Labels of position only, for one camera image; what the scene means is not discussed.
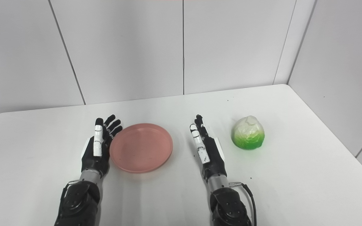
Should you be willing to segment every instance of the white table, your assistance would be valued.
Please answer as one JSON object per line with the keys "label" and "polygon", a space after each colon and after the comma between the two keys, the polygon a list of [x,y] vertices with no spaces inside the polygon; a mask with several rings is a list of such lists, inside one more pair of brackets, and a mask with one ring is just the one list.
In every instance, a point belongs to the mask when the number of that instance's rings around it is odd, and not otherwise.
{"label": "white table", "polygon": [[[208,192],[189,132],[197,113],[220,140],[229,181],[251,188],[259,226],[362,225],[361,164],[287,85],[0,114],[0,225],[53,225],[62,188],[80,175],[95,119],[112,113],[125,127],[164,127],[174,150],[150,173],[111,164],[101,226],[209,225]],[[266,134],[252,151],[230,139],[234,122],[248,115]]]}

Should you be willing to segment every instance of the robotic arm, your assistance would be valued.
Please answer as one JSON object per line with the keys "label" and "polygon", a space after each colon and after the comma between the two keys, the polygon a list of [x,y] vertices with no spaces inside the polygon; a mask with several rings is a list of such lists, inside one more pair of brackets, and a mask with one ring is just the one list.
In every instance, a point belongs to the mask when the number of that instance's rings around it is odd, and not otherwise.
{"label": "robotic arm", "polygon": [[111,115],[96,119],[95,135],[89,139],[82,157],[79,180],[70,181],[62,191],[56,226],[94,226],[100,191],[97,183],[109,170],[109,147],[122,130],[121,121]]}
{"label": "robotic arm", "polygon": [[203,118],[196,116],[195,124],[190,126],[192,137],[202,162],[202,175],[210,189],[210,210],[214,226],[251,226],[245,205],[233,186],[243,186],[248,192],[253,207],[253,219],[256,226],[256,207],[252,192],[241,182],[229,183],[224,161],[220,156],[215,140],[207,133]]}

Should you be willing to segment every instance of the cable connector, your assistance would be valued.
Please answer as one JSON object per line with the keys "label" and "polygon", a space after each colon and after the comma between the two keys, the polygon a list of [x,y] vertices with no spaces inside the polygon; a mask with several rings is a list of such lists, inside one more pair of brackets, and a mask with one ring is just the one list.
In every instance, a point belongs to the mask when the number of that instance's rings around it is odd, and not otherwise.
{"label": "cable connector", "polygon": [[230,187],[242,186],[242,182],[230,182],[228,183],[228,186]]}

